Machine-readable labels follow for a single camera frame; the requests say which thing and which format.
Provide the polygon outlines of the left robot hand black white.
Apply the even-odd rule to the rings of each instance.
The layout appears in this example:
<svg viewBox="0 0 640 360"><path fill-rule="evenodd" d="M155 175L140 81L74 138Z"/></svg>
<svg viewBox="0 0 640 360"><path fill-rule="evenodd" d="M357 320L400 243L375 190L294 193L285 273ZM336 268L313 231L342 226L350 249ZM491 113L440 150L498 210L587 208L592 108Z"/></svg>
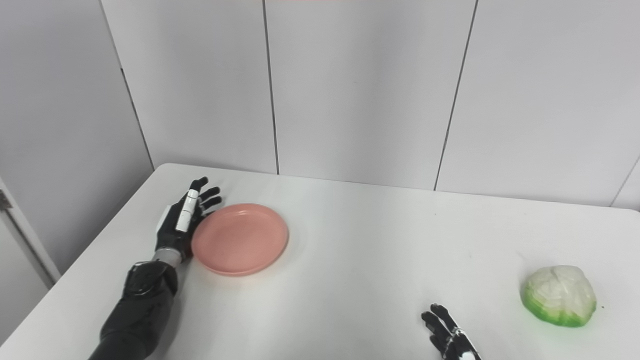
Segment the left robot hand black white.
<svg viewBox="0 0 640 360"><path fill-rule="evenodd" d="M190 183L182 198L170 205L158 224L153 259L176 268L194 255L195 230L223 201L218 186L205 189L207 177Z"/></svg>

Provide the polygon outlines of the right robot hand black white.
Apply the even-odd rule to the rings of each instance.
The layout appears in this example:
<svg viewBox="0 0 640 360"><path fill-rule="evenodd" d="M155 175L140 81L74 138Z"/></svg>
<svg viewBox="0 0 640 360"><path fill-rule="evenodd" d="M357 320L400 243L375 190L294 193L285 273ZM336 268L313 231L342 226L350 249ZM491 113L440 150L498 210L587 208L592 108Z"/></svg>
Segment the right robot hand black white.
<svg viewBox="0 0 640 360"><path fill-rule="evenodd" d="M439 351L443 360L480 360L482 358L466 332L457 325L443 305L432 303L429 310L421 314L421 319L430 332L430 342Z"/></svg>

